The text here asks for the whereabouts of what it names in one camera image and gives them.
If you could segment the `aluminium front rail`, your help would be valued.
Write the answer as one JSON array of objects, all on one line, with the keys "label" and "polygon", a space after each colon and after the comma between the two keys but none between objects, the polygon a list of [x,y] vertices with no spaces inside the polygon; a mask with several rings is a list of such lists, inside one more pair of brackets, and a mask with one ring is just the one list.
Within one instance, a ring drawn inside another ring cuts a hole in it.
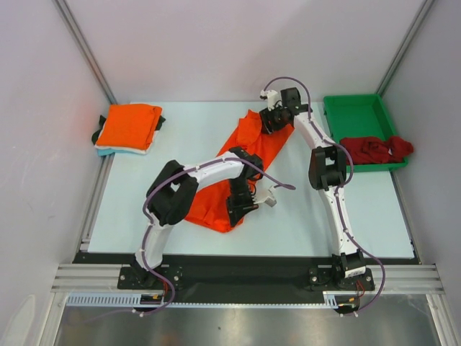
[{"label": "aluminium front rail", "polygon": [[[51,291],[67,293],[115,293],[127,282],[125,265],[62,264],[58,266]],[[445,294],[435,265],[370,265],[376,286],[384,282],[384,294]]]}]

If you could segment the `dark red t shirt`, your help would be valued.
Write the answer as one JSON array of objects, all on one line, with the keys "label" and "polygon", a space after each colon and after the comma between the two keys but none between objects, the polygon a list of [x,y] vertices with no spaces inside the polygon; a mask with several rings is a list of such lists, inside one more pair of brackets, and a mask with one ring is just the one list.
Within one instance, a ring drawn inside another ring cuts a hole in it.
[{"label": "dark red t shirt", "polygon": [[343,138],[340,144],[349,152],[354,165],[397,164],[414,152],[413,145],[399,136],[386,141],[374,136]]}]

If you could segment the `left aluminium corner post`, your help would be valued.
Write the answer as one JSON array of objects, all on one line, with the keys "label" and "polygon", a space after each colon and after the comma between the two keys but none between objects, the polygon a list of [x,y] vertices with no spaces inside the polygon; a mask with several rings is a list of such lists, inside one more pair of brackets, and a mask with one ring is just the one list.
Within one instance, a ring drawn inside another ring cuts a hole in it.
[{"label": "left aluminium corner post", "polygon": [[75,42],[76,47],[79,49],[92,76],[101,89],[102,94],[111,105],[117,104],[117,98],[112,91],[112,88],[110,87],[108,80],[104,75],[104,72],[99,65],[99,62],[94,55],[94,52],[91,49],[88,40],[86,39],[85,34],[82,31],[81,26],[78,23],[78,20],[75,17],[75,14],[73,13],[68,2],[65,0],[52,0],[52,3],[58,14],[61,16],[64,25],[69,31],[71,38]]}]

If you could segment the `aluminium corner post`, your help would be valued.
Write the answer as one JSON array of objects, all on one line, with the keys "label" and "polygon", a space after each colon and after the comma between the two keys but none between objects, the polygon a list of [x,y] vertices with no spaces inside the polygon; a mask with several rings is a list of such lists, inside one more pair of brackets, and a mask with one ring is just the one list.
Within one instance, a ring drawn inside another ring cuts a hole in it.
[{"label": "aluminium corner post", "polygon": [[117,98],[112,91],[112,88],[110,87],[108,80],[104,75],[104,72],[99,65],[99,62],[94,55],[94,52],[91,49],[88,40],[86,39],[85,34],[82,31],[81,26],[78,23],[78,20],[75,17],[75,14],[73,13],[68,2],[65,0],[52,0],[52,3],[58,14],[61,16],[64,25],[69,31],[71,38],[75,42],[76,47],[79,49],[92,76],[101,89],[102,94],[111,105],[117,104]]},{"label": "aluminium corner post", "polygon": [[415,17],[413,18],[411,24],[408,27],[408,30],[403,36],[403,39],[390,62],[390,65],[388,66],[384,76],[381,78],[381,81],[375,92],[376,94],[379,94],[381,97],[384,97],[395,75],[397,74],[398,69],[400,68],[402,62],[408,54],[414,40],[418,36],[422,27],[424,26],[425,21],[428,19],[436,3],[437,0],[422,1],[421,6],[419,7]]}]

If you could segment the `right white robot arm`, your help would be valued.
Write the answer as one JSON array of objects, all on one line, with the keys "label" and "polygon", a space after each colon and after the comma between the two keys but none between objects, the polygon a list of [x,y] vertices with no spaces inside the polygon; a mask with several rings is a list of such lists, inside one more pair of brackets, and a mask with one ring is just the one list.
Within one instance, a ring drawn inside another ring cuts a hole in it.
[{"label": "right white robot arm", "polygon": [[310,104],[302,103],[297,88],[281,92],[264,89],[260,98],[267,102],[267,107],[259,112],[262,132],[273,134],[291,125],[311,149],[309,183],[321,196],[334,239],[332,280],[338,288],[349,289],[365,274],[366,264],[362,250],[352,241],[346,210],[346,154],[321,128]]}]

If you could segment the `green plastic bin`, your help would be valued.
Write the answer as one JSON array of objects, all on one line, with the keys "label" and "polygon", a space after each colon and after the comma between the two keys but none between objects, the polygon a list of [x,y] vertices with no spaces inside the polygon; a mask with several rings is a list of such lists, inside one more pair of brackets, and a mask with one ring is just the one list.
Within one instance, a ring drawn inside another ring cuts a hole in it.
[{"label": "green plastic bin", "polygon": [[[323,103],[331,137],[338,143],[343,138],[374,136],[386,141],[391,136],[399,136],[382,98],[377,94],[326,96]],[[408,156],[397,164],[354,165],[354,171],[391,172],[407,165]]]}]

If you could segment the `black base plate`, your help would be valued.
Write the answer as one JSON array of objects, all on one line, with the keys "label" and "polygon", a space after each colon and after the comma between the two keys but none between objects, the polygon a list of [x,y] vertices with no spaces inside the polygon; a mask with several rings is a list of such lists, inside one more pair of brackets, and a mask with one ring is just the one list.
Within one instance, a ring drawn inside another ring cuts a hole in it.
[{"label": "black base plate", "polygon": [[142,303],[303,304],[319,303],[326,291],[354,295],[374,293],[382,277],[394,269],[412,268],[417,259],[366,259],[367,271],[357,278],[341,278],[339,265],[327,257],[239,257],[167,255],[152,272],[132,254],[79,252],[73,264],[97,271],[97,278],[114,273],[119,293],[141,293]]}]

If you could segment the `folded orange t shirt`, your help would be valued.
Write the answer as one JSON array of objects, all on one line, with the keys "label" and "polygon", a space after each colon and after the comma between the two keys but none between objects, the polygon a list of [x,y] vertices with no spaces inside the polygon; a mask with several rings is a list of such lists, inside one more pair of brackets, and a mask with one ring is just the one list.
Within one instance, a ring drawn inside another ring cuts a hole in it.
[{"label": "folded orange t shirt", "polygon": [[111,105],[106,121],[126,128],[129,124],[149,129],[162,116],[163,109],[148,104]]}]

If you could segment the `orange t shirt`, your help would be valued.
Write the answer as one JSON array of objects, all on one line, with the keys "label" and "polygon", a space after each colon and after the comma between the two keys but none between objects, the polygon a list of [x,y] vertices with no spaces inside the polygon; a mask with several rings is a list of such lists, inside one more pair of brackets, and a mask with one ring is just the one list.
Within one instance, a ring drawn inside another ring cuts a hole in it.
[{"label": "orange t shirt", "polygon": [[106,121],[126,128],[129,124],[149,129],[162,116],[163,109],[148,104],[111,105]]},{"label": "orange t shirt", "polygon": [[[218,152],[224,154],[228,149],[240,146],[249,154],[258,155],[267,169],[291,136],[294,128],[290,125],[274,134],[262,133],[259,113],[249,110],[238,120],[236,129]],[[227,180],[200,190],[194,198],[185,220],[220,233],[233,230],[226,208],[226,199],[231,195]]]}]

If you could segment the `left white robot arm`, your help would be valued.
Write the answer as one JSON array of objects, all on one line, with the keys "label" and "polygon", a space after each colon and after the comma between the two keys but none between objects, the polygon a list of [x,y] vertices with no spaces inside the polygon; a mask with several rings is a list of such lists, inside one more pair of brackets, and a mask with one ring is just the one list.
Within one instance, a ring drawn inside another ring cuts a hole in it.
[{"label": "left white robot arm", "polygon": [[230,184],[224,211],[231,226],[259,206],[250,181],[261,179],[264,166],[256,154],[233,147],[213,160],[196,166],[183,166],[176,160],[167,162],[146,193],[142,207],[148,219],[140,249],[131,264],[134,279],[144,288],[157,284],[164,248],[173,227],[192,209],[196,194],[219,182]]}]

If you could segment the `right aluminium corner post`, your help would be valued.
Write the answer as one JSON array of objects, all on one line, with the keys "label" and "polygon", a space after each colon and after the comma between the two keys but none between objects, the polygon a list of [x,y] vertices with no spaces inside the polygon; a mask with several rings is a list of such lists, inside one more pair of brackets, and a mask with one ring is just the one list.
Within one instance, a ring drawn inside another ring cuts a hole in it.
[{"label": "right aluminium corner post", "polygon": [[421,6],[419,7],[415,17],[413,18],[411,24],[408,27],[408,30],[403,36],[403,39],[390,62],[390,65],[388,66],[384,76],[381,78],[381,81],[375,92],[376,94],[379,94],[381,97],[384,97],[395,75],[397,74],[398,69],[400,68],[402,62],[408,54],[414,40],[418,36],[422,27],[424,26],[425,21],[428,19],[436,3],[437,0],[422,1]]}]

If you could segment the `folded black t shirt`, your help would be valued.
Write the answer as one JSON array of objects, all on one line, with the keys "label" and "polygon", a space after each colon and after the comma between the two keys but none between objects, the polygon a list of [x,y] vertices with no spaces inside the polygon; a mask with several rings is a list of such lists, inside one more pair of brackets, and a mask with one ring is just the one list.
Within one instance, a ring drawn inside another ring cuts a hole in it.
[{"label": "folded black t shirt", "polygon": [[100,115],[99,116],[99,122],[98,122],[98,129],[91,135],[91,142],[93,145],[96,144],[96,142],[98,141],[99,137],[100,137],[100,134],[104,128],[104,124],[106,122],[106,117],[104,117],[103,115]]}]

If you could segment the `folded light blue t shirt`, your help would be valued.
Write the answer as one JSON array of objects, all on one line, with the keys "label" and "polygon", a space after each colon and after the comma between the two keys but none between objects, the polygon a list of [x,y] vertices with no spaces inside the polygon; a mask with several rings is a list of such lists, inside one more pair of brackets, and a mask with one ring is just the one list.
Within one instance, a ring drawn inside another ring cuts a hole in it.
[{"label": "folded light blue t shirt", "polygon": [[105,157],[105,156],[109,156],[111,154],[114,154],[115,153],[115,150],[114,149],[97,149],[97,155],[99,157]]}]

